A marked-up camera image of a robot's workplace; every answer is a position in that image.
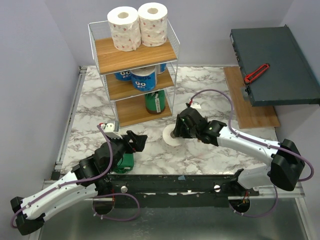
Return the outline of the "pink dotted paper roll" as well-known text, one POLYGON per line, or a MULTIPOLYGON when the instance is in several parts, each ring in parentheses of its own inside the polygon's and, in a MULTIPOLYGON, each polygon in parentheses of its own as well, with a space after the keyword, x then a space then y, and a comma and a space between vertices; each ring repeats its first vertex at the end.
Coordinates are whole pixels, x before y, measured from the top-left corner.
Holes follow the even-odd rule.
POLYGON ((119 6, 107 14, 114 47, 123 52, 135 51, 141 45, 138 11, 130 6, 119 6))

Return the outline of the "black metal base rail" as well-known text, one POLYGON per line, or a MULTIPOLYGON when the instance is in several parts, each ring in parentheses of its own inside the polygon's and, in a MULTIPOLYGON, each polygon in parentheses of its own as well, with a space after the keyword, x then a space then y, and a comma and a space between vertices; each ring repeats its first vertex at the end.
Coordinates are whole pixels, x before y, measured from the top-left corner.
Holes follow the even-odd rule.
POLYGON ((227 208, 229 197, 240 200, 246 193, 257 196, 253 189, 236 184, 234 175, 135 175, 109 174, 114 191, 137 198, 114 197, 117 208, 227 208))

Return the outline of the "white wire wooden shelf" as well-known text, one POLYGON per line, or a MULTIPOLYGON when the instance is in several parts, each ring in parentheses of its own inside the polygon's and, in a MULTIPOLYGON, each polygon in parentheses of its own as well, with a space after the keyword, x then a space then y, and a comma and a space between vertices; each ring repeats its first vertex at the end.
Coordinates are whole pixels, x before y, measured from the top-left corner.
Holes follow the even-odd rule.
POLYGON ((87 27, 92 58, 120 127, 173 115, 180 41, 171 23, 167 24, 167 40, 163 45, 141 45, 137 50, 128 52, 114 47, 108 21, 91 22, 87 27), (160 114, 151 114, 145 107, 145 93, 134 88, 132 83, 117 80, 115 73, 159 64, 166 64, 166 70, 158 75, 154 89, 165 92, 165 109, 160 114))

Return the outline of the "blue cartoon-face paper roll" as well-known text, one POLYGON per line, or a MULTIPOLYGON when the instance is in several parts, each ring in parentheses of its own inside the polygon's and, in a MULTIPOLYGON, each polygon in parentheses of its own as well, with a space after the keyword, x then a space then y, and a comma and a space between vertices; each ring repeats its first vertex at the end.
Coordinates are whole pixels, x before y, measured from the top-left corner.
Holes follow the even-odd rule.
POLYGON ((130 70, 116 72, 114 76, 118 81, 123 82, 129 82, 132 79, 130 70))

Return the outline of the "brown paper roll green base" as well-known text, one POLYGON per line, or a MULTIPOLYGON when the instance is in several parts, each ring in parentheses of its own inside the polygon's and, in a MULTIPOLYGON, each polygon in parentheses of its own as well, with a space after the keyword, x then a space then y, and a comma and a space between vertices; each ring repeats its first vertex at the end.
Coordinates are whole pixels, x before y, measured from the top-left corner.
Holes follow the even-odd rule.
POLYGON ((145 108, 149 114, 159 115, 166 108, 166 96, 164 90, 147 93, 144 95, 145 108))

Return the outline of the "wooden board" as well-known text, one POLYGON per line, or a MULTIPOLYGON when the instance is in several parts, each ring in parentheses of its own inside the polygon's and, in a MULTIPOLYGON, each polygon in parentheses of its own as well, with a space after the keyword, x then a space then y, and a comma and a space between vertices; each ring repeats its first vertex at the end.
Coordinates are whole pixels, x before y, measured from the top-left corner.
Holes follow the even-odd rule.
POLYGON ((239 128, 256 129, 281 126, 273 106, 254 107, 244 99, 242 94, 244 83, 241 71, 237 66, 224 67, 223 71, 239 128))

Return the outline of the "plain white bottom paper roll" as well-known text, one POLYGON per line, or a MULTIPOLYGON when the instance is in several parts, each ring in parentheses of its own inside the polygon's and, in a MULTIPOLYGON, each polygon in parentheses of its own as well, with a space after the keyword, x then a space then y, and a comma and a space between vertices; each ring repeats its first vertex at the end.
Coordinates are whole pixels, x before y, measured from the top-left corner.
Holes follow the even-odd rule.
POLYGON ((177 147, 183 144, 183 139, 176 138, 173 135, 174 128, 175 128, 175 124, 167 125, 162 131, 162 138, 167 145, 172 147, 177 147))

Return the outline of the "blue-bottom paper roll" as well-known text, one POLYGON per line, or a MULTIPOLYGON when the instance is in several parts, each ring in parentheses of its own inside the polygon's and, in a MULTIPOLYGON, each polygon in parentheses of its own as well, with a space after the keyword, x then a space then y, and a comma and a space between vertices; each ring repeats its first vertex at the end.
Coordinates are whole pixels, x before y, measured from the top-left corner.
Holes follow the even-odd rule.
POLYGON ((133 87, 141 92, 151 91, 157 85, 157 68, 155 66, 132 69, 130 74, 133 87))

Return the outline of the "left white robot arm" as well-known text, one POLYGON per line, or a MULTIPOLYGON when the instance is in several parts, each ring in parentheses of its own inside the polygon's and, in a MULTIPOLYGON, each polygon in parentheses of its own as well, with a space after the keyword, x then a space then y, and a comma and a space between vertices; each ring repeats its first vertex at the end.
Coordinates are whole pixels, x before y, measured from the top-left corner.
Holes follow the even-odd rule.
POLYGON ((126 196, 138 201, 127 192, 116 192, 109 173, 118 167, 125 154, 142 152, 147 135, 137 135, 131 130, 124 135, 115 131, 103 132, 102 135, 105 142, 55 183, 29 197, 11 199, 14 212, 10 220, 12 228, 23 236, 29 235, 55 214, 85 199, 126 196))

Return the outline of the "dark grey flat metal box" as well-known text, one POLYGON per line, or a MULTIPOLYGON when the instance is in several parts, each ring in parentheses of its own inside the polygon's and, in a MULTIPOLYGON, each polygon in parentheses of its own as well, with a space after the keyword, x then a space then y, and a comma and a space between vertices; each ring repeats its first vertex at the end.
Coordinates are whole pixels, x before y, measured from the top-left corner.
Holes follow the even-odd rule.
POLYGON ((230 40, 242 77, 269 64, 245 87, 253 107, 320 103, 320 84, 287 25, 234 28, 230 40))

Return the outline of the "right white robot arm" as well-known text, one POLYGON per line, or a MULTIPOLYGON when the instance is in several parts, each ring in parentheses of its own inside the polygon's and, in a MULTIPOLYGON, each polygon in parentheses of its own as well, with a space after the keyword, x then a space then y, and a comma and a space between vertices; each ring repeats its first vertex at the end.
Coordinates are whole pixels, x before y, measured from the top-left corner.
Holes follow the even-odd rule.
POLYGON ((238 170, 235 173, 230 191, 236 196, 243 195, 248 189, 267 185, 291 192, 305 167, 293 141, 270 141, 231 130, 226 123, 209 121, 191 107, 177 115, 170 137, 198 139, 204 144, 230 148, 264 163, 262 167, 238 170))

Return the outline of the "red black utility knife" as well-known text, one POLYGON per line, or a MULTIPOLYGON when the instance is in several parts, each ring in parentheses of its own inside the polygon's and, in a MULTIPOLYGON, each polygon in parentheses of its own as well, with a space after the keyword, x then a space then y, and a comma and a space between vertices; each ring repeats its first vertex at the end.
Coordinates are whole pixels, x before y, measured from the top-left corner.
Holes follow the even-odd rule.
POLYGON ((269 63, 262 64, 255 71, 247 74, 244 77, 244 83, 246 85, 250 85, 251 83, 256 81, 259 77, 261 77, 269 68, 270 68, 270 64, 269 63))

